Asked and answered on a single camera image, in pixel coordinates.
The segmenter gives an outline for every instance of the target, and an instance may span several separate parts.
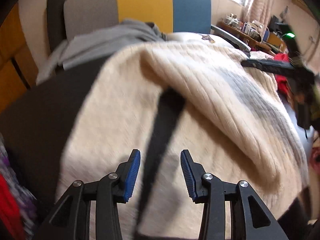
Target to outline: pink curtain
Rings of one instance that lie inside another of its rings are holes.
[[[271,17],[271,9],[274,0],[246,0],[242,9],[242,21],[252,22],[257,20],[264,25],[260,35],[264,36]]]

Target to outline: cream knit blanket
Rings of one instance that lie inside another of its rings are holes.
[[[180,168],[183,149],[222,181],[247,180],[279,218],[307,184],[306,157],[273,75],[244,70],[240,62],[246,58],[237,49],[178,42],[133,45],[115,54],[78,114],[61,161],[57,198],[74,180],[99,180],[139,149],[133,196],[118,204],[123,239],[131,239],[158,99],[170,86],[187,101],[139,232],[198,238],[203,205],[188,196]],[[228,205],[226,212],[230,238]],[[94,239],[94,211],[91,215]]]

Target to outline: green led indicator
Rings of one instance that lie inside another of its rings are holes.
[[[294,38],[296,35],[294,35],[293,33],[286,33],[284,36],[288,36],[290,38]]]

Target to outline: metal pivot bolt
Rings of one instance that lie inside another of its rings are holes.
[[[212,178],[213,178],[213,175],[212,175],[211,173],[205,173],[205,174],[203,175],[203,177],[204,177],[205,179],[212,179]]]
[[[113,173],[110,173],[108,177],[109,177],[109,179],[116,179],[116,178],[118,178],[118,174],[113,172]]]
[[[74,187],[79,187],[81,184],[82,184],[82,181],[81,181],[81,180],[75,180],[75,181],[72,183],[72,185],[73,185]]]
[[[246,182],[245,180],[241,180],[239,184],[241,187],[248,187],[249,186],[249,183]]]

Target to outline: white pillow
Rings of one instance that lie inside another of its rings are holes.
[[[203,40],[202,35],[207,34],[200,34],[200,33],[187,33],[187,32],[177,32],[177,33],[168,33],[167,34],[167,40],[168,41],[187,41],[187,42],[201,42],[201,43],[207,43],[209,44],[210,41]],[[229,47],[234,48],[229,42],[224,40],[223,38],[209,34],[210,37],[215,41],[213,44],[219,47]]]

